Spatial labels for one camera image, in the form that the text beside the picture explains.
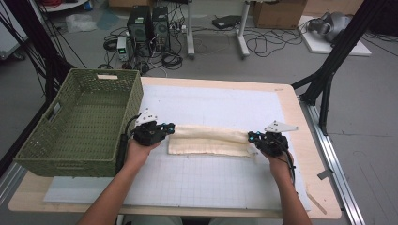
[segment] black stand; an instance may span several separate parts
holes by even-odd
[[[10,147],[6,154],[0,160],[0,176],[7,170],[8,166],[11,164],[12,159],[16,156],[18,151],[23,146],[26,139],[29,137],[30,133],[35,128],[41,116],[46,112],[48,106],[53,101],[57,94],[57,89],[66,79],[68,72],[71,68],[74,68],[70,63],[66,61],[65,58],[61,57],[57,49],[53,45],[50,37],[44,30],[41,22],[38,20],[38,16],[33,10],[30,1],[28,0],[4,0],[9,11],[18,21],[18,24],[24,30],[29,40],[33,43],[35,49],[44,60],[45,66],[45,92],[46,101],[40,108],[35,117],[31,120],[29,125],[23,131],[23,133],[18,137],[15,143]],[[8,31],[17,40],[18,36],[13,29],[10,27]],[[24,43],[19,42],[21,46],[25,47]]]
[[[300,100],[309,105],[315,105],[321,93],[322,103],[319,116],[319,126],[325,136],[328,135],[326,125],[329,110],[331,82],[337,69],[342,65],[360,38],[366,32],[375,16],[381,11],[388,0],[364,0],[351,23],[341,34],[340,39],[330,52],[322,67],[313,75],[292,84],[294,89],[310,83],[306,92],[300,95]]]

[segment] folded cloth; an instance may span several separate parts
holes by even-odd
[[[253,158],[248,152],[248,132],[199,125],[176,125],[170,135],[169,154],[214,154]]]

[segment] white plastic bag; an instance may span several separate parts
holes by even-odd
[[[74,14],[66,18],[68,32],[92,31],[97,29],[97,23],[89,15]]]

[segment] wrist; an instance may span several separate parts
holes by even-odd
[[[290,175],[274,176],[274,179],[278,187],[293,186]]]
[[[130,175],[135,175],[140,171],[140,169],[141,169],[140,166],[137,166],[132,163],[125,163],[121,171],[123,171],[124,173],[129,173]]]

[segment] woven basket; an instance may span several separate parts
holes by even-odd
[[[72,69],[14,160],[40,176],[115,176],[143,94],[138,71]]]

